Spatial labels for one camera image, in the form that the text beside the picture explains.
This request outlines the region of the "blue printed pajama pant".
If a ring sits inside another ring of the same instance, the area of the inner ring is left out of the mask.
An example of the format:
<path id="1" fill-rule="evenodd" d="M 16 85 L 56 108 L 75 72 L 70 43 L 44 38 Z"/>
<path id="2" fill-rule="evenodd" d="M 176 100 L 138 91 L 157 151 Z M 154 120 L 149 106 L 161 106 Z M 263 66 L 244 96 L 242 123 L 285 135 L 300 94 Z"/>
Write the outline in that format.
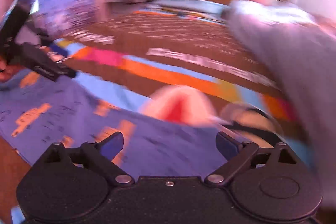
<path id="1" fill-rule="evenodd" d="M 1 83 L 1 135 L 29 164 L 57 141 L 79 147 L 120 131 L 124 147 L 114 163 L 139 176 L 204 177 L 226 162 L 217 150 L 214 127 L 190 127 L 164 122 L 110 107 L 75 80 L 38 77 L 25 83 L 24 69 Z"/>

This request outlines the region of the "colorful paul frank bedspread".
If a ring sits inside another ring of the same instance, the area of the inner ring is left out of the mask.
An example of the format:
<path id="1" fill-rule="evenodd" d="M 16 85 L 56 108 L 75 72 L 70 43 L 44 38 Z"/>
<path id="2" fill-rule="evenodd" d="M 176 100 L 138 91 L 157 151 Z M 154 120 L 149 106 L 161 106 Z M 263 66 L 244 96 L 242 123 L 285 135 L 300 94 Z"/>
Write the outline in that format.
<path id="1" fill-rule="evenodd" d="M 243 136 L 257 128 L 253 139 L 262 147 L 278 136 L 311 163 L 286 95 L 223 22 L 151 7 L 66 30 L 52 41 L 52 60 L 76 71 L 72 80 L 101 101 L 103 114 L 115 107 L 218 132 L 242 126 Z M 1 83 L 24 69 L 9 68 Z M 27 84 L 43 77 L 27 70 Z"/>

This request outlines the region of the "grey lavender duvet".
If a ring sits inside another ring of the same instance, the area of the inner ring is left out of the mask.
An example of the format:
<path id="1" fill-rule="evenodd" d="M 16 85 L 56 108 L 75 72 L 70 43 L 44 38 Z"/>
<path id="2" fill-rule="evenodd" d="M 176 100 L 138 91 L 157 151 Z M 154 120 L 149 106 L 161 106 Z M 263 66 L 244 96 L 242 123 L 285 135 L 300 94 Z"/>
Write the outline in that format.
<path id="1" fill-rule="evenodd" d="M 313 147 L 322 205 L 335 208 L 335 29 L 291 3 L 233 0 L 231 34 L 280 83 Z"/>

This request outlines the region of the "light blue pillow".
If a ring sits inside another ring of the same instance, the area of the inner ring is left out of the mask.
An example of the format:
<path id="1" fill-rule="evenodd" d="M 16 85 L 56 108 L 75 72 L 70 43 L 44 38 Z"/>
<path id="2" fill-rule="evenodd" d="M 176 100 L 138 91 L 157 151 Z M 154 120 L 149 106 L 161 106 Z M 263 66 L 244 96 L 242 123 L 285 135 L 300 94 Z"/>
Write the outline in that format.
<path id="1" fill-rule="evenodd" d="M 149 2 L 152 6 L 161 6 L 173 9 L 183 9 L 206 14 L 221 16 L 224 10 L 230 7 L 221 3 L 206 0 L 156 0 Z"/>

